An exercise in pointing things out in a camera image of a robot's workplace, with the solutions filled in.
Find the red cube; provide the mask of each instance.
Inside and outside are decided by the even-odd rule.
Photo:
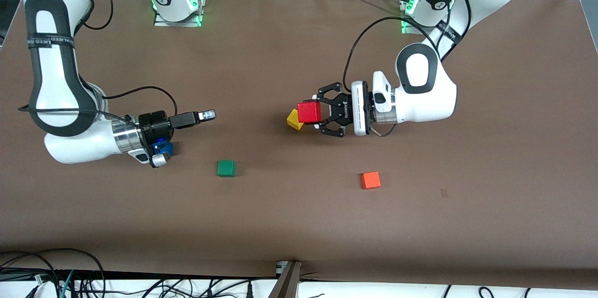
[[[320,102],[315,100],[298,103],[297,111],[299,113],[300,123],[318,123],[322,120]]]

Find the metal post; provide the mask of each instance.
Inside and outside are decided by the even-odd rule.
[[[299,269],[301,262],[290,261],[286,264],[282,275],[278,277],[274,289],[268,298],[297,298],[297,288],[299,288]]]

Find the brown table surface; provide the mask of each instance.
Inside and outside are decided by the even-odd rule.
[[[513,0],[475,26],[444,64],[449,119],[343,139],[286,116],[341,79],[392,0],[207,0],[201,28],[155,28],[148,0],[114,5],[105,30],[77,35],[81,75],[107,94],[158,85],[218,119],[177,132],[165,168],[59,164],[16,110],[32,87],[21,7],[0,52],[0,249],[78,247],[107,270],[267,276],[299,259],[318,279],[598,289],[598,56],[579,1]],[[108,13],[96,0],[89,23]],[[398,83],[393,61],[419,40],[385,21],[348,80]],[[171,113],[159,92],[110,108]],[[219,159],[239,176],[217,177]],[[363,191],[372,170],[383,185]]]

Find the yellow block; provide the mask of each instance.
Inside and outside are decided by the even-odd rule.
[[[299,123],[299,112],[297,109],[293,109],[293,111],[291,111],[289,117],[286,118],[286,123],[297,131],[301,130],[303,123]]]

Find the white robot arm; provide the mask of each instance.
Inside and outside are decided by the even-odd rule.
[[[191,0],[153,0],[168,21],[181,21],[197,9]],[[107,101],[99,87],[77,70],[73,37],[93,8],[92,0],[23,0],[34,87],[27,106],[47,135],[48,152],[62,163],[81,163],[129,153],[152,167],[172,155],[169,141],[176,128],[214,119],[214,110],[167,117],[164,111],[108,120]]]
[[[450,117],[457,102],[457,86],[448,77],[442,59],[459,43],[467,30],[511,0],[412,0],[404,4],[405,13],[421,27],[434,27],[429,39],[403,48],[395,59],[395,72],[400,81],[391,87],[380,71],[374,72],[372,91],[365,81],[354,81],[351,94],[342,93],[340,84],[331,85],[351,101],[352,119],[337,121],[341,128],[325,128],[332,121],[307,119],[321,128],[323,134],[344,136],[344,128],[353,123],[357,136],[370,134],[371,125],[398,124],[404,121],[438,121]],[[447,9],[450,8],[450,21]],[[315,95],[313,102],[326,101]],[[331,106],[331,115],[340,114]],[[304,117],[299,114],[299,121]]]

